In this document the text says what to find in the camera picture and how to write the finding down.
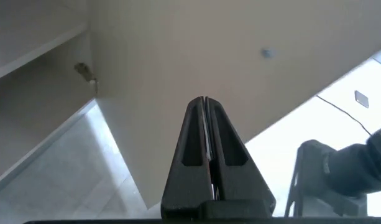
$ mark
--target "shelf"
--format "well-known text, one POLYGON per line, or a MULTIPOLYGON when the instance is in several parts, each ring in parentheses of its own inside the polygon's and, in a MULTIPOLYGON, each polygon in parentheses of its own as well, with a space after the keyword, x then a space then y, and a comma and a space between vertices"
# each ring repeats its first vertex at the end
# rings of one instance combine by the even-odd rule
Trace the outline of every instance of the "shelf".
POLYGON ((0 0, 0 78, 86 29, 83 16, 50 0, 0 0))
POLYGON ((41 59, 0 78, 0 180, 93 100, 79 74, 41 59))

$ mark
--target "camera lens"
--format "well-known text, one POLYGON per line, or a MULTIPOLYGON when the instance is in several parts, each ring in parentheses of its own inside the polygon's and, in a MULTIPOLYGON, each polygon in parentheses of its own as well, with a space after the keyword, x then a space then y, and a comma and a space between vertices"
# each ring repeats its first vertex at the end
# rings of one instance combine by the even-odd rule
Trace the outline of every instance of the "camera lens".
POLYGON ((323 172, 328 185, 343 195, 381 191, 381 153, 372 137, 367 145, 354 144, 325 155, 323 172))

